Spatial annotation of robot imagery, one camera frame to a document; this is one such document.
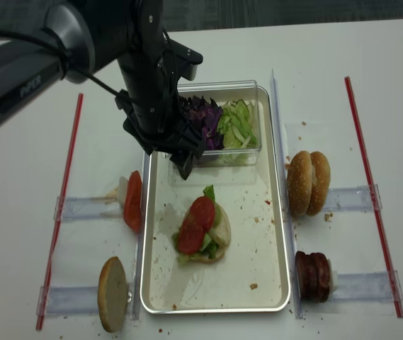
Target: tray rim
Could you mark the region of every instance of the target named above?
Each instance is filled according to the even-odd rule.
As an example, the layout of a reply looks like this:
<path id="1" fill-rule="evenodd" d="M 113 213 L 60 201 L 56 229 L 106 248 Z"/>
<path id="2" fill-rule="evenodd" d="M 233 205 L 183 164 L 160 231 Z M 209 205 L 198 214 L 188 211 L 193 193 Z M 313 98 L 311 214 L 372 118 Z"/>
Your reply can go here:
<path id="1" fill-rule="evenodd" d="M 229 82 L 228 84 L 240 84 L 243 83 L 243 81 L 232 81 Z M 215 86 L 216 84 L 225 84 L 223 83 L 212 83 L 213 86 Z M 207 86 L 208 83 L 203 83 L 200 84 L 201 86 Z M 191 87 L 193 88 L 193 91 L 196 90 L 200 90 L 196 88 L 197 84 L 193 84 L 191 85 Z M 276 195 L 278 197 L 278 208 L 279 211 L 281 211 L 282 209 L 282 203 L 281 203 L 281 196 L 280 196 L 280 184 L 279 184 L 279 180 L 278 180 L 278 170 L 277 170 L 277 155 L 276 155 L 276 150 L 275 150 L 275 131 L 273 129 L 273 117 L 272 117 L 272 107 L 271 107 L 271 97 L 269 96 L 267 90 L 262 87 L 262 86 L 257 86 L 257 91 L 262 91 L 264 92 L 265 96 L 266 96 L 266 102 L 268 104 L 269 107 L 269 115 L 270 115 L 270 120 L 271 120 L 271 139 L 272 139 L 272 143 L 271 145 L 268 145 L 268 147 L 271 148 L 272 151 L 272 158 L 273 158 L 273 165 L 275 168 L 275 176 L 276 176 L 276 188 L 274 190 L 276 190 Z M 148 206 L 149 206 L 149 192 L 150 192 L 150 188 L 149 188 L 149 182 L 151 179 L 151 175 L 152 175 L 152 162 L 153 159 L 155 159 L 156 157 L 158 157 L 159 154 L 157 152 L 153 152 L 150 156 L 146 156 L 143 160 L 144 162 L 144 169 L 147 170 L 146 176 L 143 176 L 143 192 L 146 193 L 145 197 L 142 197 L 142 204 L 145 202 L 146 204 L 146 208 L 144 209 L 144 232 L 143 232 L 143 238 L 142 240 L 140 240 L 142 243 L 142 259 L 144 259 L 144 254 L 146 253 L 146 238 L 147 238 L 147 224 L 148 224 Z M 193 310 L 155 310 L 151 307 L 149 307 L 145 301 L 144 301 L 144 291 L 143 291 L 143 278 L 144 278 L 144 264 L 143 264 L 143 260 L 141 263 L 141 270 L 140 270 L 140 300 L 141 303 L 143 305 L 143 307 L 146 309 L 146 311 L 148 311 L 148 313 L 153 314 L 153 315 L 184 315 L 184 314 L 201 314 L 201 313 L 244 313 L 244 312 L 278 312 L 282 309 L 284 309 L 289 302 L 291 293 L 292 293 L 292 285 L 290 282 L 290 269 L 289 269 L 289 263 L 288 263 L 288 252 L 287 252 L 287 244 L 286 244 L 286 235 L 285 235 L 285 226 L 283 224 L 283 214 L 280 214 L 280 228 L 281 228 L 281 234 L 282 234 L 282 239 L 281 239 L 281 243 L 283 245 L 283 254 L 284 254 L 284 264 L 285 264 L 285 275 L 284 277 L 281 277 L 281 282 L 286 281 L 287 287 L 288 287 L 288 292 L 286 294 L 286 297 L 283 298 L 282 295 L 282 300 L 284 300 L 284 302 L 277 307 L 246 307 L 246 308 L 199 308 L 199 309 L 193 309 Z"/>

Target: tomato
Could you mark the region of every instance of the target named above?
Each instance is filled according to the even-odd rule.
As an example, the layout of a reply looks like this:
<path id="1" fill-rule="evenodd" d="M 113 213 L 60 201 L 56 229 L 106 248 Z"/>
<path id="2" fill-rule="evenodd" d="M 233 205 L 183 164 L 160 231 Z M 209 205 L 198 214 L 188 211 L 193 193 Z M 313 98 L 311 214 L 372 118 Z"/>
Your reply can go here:
<path id="1" fill-rule="evenodd" d="M 203 245 L 205 231 L 189 214 L 182 222 L 178 235 L 178 250 L 182 254 L 194 254 Z"/>
<path id="2" fill-rule="evenodd" d="M 141 225 L 142 179 L 138 171 L 132 172 L 127 185 L 124 202 L 124 222 L 134 232 L 139 232 Z"/>
<path id="3" fill-rule="evenodd" d="M 215 205 L 212 200 L 206 196 L 198 197 L 195 202 L 192 203 L 189 214 L 205 232 L 208 232 L 214 224 Z"/>

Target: metal tray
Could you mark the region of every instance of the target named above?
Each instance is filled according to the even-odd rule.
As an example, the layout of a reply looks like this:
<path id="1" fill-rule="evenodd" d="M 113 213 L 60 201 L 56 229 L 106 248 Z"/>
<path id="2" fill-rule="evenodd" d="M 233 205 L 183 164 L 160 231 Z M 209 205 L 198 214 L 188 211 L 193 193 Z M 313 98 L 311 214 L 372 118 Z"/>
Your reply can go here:
<path id="1" fill-rule="evenodd" d="M 197 95 L 197 88 L 190 94 Z M 215 100 L 229 98 L 217 91 Z M 144 173 L 147 210 L 140 291 L 148 312 L 276 312 L 286 306 L 290 282 L 271 109 L 261 87 L 258 102 L 262 149 L 256 165 L 196 168 L 183 181 L 168 158 L 156 152 L 149 158 Z M 231 244 L 217 263 L 180 265 L 171 235 L 210 184 L 228 214 Z M 252 290 L 252 284 L 258 287 Z"/>

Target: open-faced sandwich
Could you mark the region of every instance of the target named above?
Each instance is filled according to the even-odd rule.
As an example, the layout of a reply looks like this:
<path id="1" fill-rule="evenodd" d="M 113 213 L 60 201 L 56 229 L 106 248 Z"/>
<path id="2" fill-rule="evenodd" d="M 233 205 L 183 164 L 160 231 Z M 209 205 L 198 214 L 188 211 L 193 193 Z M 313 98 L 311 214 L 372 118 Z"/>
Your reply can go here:
<path id="1" fill-rule="evenodd" d="M 214 263 L 225 255 L 231 241 L 229 220 L 215 202 L 214 186 L 207 186 L 203 192 L 204 196 L 192 203 L 179 231 L 173 234 L 180 263 Z"/>

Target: purple cabbage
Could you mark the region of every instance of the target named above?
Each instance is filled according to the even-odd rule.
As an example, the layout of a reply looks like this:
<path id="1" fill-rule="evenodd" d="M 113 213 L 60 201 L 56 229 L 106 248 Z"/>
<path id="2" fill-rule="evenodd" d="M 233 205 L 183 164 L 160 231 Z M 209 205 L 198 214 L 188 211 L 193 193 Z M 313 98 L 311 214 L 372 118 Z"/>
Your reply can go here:
<path id="1" fill-rule="evenodd" d="M 183 116 L 200 133 L 208 150 L 223 149 L 223 135 L 217 131 L 218 122 L 223 110 L 210 99 L 204 97 L 179 97 L 179 105 Z"/>

